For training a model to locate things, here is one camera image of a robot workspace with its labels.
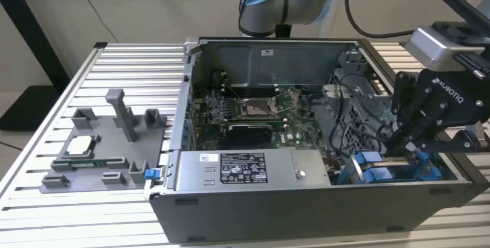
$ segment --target aluminum table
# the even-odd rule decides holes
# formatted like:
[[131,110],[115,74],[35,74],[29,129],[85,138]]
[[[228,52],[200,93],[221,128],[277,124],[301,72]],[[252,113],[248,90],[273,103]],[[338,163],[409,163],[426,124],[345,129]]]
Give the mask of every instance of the aluminum table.
[[[373,45],[396,72],[422,69],[398,43]],[[114,115],[105,99],[110,88],[125,88],[125,103],[135,114],[158,108],[169,116],[161,158],[166,163],[183,54],[182,44],[109,44],[93,50],[0,182],[0,247],[179,247],[169,243],[143,190],[42,194],[39,186],[74,127],[70,117],[77,108]],[[490,179],[490,155],[475,154],[471,159]],[[410,233],[214,247],[490,247],[490,190],[465,207],[440,211]]]

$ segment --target sticker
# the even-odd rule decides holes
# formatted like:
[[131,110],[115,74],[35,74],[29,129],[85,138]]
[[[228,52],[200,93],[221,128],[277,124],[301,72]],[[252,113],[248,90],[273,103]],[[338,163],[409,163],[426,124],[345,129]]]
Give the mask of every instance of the sticker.
[[264,153],[222,153],[221,178],[224,184],[268,183]]
[[202,153],[200,157],[201,162],[218,162],[218,153]]
[[274,56],[274,50],[272,49],[262,50],[261,56]]

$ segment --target power cable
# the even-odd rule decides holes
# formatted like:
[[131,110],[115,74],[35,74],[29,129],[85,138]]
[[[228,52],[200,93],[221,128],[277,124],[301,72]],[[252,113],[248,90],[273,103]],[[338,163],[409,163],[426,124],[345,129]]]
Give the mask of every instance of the power cable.
[[[345,104],[345,98],[344,98],[344,91],[342,91],[342,87],[341,86],[345,86],[349,90],[353,91],[353,88],[346,85],[342,81],[346,77],[349,76],[358,76],[358,77],[362,77],[365,78],[368,81],[369,81],[369,78],[365,76],[365,75],[361,75],[361,74],[357,74],[357,73],[349,73],[346,75],[344,75],[344,77],[340,79],[338,81],[338,91],[340,91],[340,103],[338,103],[338,112],[337,112],[337,118],[336,118],[336,123],[334,123],[334,127],[330,131],[330,135],[329,135],[329,143],[330,143],[330,146],[334,150],[334,152],[340,155],[340,156],[345,156],[345,157],[349,157],[348,153],[344,151],[345,148],[342,148],[342,144],[344,144],[344,133],[342,133],[342,140],[341,140],[341,147],[338,148],[334,143],[333,143],[333,139],[334,139],[334,135],[336,135],[336,131],[337,131],[337,128],[341,124],[341,120],[342,120],[342,114],[344,114],[344,104]],[[369,114],[369,116],[381,124],[381,127],[386,127],[388,129],[389,126],[384,123],[384,121],[374,115],[374,113],[368,109],[368,107],[364,105],[364,102],[361,101],[361,105],[362,105],[362,108],[365,109],[366,113]],[[358,134],[366,136],[368,138],[378,141],[378,146],[380,146],[380,149],[381,149],[381,141],[385,140],[378,134],[377,136],[374,135],[370,135],[369,133],[365,133],[365,132],[357,132]]]
[[364,36],[370,37],[370,38],[389,38],[389,37],[401,37],[401,36],[406,36],[406,35],[413,34],[414,30],[408,30],[408,31],[396,32],[396,33],[386,33],[386,34],[368,33],[365,30],[361,29],[360,25],[354,21],[354,17],[353,17],[353,13],[352,13],[350,0],[344,0],[344,5],[346,7],[346,14],[348,14],[349,22],[352,23],[353,28],[356,29],[356,31],[360,34],[362,34]]
[[99,18],[99,21],[101,21],[102,25],[106,27],[107,31],[110,32],[110,34],[111,34],[111,36],[113,36],[114,40],[115,40],[117,42],[119,42],[119,40],[117,39],[117,36],[114,35],[113,31],[111,31],[111,30],[110,30],[110,28],[107,27],[107,25],[106,25],[105,21],[102,20],[101,14],[99,14],[98,9],[95,8],[95,6],[94,6],[94,4],[93,4],[93,1],[91,1],[91,0],[87,0],[87,2],[89,2],[89,3],[90,3],[90,5],[93,6],[94,12],[95,12],[95,14],[98,15],[98,18]]
[[14,146],[14,145],[11,145],[11,144],[9,144],[9,143],[5,143],[5,142],[2,142],[2,141],[0,141],[0,144],[2,144],[2,145],[5,145],[5,146],[9,146],[9,147],[10,147],[10,148],[13,148],[13,149],[23,150],[21,147]]
[[488,37],[490,37],[490,19],[479,11],[467,0],[443,0],[455,10],[455,12],[468,21],[468,23],[479,29]]

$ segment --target warning label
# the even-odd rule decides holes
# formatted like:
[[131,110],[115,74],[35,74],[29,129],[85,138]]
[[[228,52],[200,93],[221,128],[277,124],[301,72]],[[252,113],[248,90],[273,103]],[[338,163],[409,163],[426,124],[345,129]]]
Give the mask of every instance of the warning label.
[[268,183],[268,167],[264,153],[222,153],[222,183]]

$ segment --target blue latch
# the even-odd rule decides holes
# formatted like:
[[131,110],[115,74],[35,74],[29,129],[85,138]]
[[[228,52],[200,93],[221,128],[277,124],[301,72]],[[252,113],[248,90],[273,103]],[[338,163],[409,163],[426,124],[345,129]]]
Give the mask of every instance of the blue latch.
[[440,169],[430,162],[429,154],[425,152],[417,153],[421,164],[416,170],[414,181],[440,181],[443,174]]
[[[356,159],[360,165],[364,165],[370,162],[382,162],[384,158],[380,152],[360,152],[356,154]],[[382,180],[393,179],[393,175],[390,170],[386,167],[380,168],[369,168],[364,171],[365,181],[362,183],[374,183]]]
[[145,179],[146,180],[161,179],[161,169],[147,169],[147,171],[145,172]]

